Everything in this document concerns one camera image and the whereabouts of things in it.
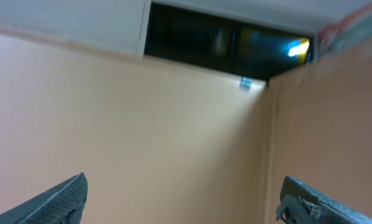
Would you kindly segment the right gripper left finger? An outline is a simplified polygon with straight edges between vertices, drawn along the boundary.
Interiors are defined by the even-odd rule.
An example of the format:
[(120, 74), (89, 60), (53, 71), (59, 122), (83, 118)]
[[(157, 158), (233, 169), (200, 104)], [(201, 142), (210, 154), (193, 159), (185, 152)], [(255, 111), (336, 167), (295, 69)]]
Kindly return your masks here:
[(0, 224), (80, 224), (87, 201), (83, 172), (0, 214)]

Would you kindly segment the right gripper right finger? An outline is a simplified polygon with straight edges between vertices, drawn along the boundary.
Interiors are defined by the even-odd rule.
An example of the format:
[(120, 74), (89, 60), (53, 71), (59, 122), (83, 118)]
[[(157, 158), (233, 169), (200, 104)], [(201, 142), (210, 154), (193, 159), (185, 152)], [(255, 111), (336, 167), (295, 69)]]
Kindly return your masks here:
[(286, 224), (372, 224), (372, 218), (291, 176), (284, 178), (280, 201), (276, 220)]

